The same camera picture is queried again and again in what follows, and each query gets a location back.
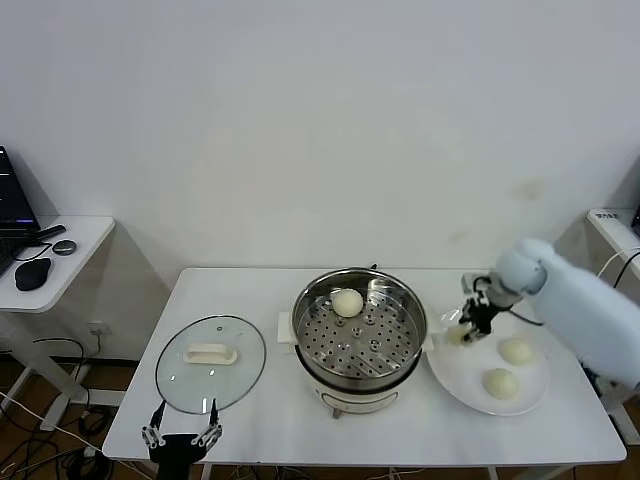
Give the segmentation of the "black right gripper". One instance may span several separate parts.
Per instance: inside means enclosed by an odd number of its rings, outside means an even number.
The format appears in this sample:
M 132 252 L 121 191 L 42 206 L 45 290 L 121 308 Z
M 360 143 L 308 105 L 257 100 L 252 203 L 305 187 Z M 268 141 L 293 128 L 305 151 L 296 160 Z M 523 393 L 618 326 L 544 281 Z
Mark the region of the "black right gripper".
M 461 312 L 454 312 L 450 318 L 449 333 L 465 333 L 464 344 L 470 346 L 481 340 L 483 335 L 492 333 L 495 308 L 475 297 L 469 297 Z

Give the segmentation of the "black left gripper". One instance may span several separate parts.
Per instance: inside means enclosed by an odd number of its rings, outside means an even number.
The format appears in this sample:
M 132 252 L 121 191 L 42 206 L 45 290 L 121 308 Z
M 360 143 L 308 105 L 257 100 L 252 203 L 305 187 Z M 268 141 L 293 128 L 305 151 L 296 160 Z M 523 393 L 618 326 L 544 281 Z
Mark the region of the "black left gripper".
M 211 402 L 207 427 L 196 434 L 168 434 L 162 437 L 160 426 L 166 402 L 162 401 L 153 412 L 141 436 L 149 449 L 150 460 L 158 466 L 156 480 L 188 480 L 191 466 L 206 455 L 205 447 L 213 447 L 222 435 L 222 424 L 216 400 Z

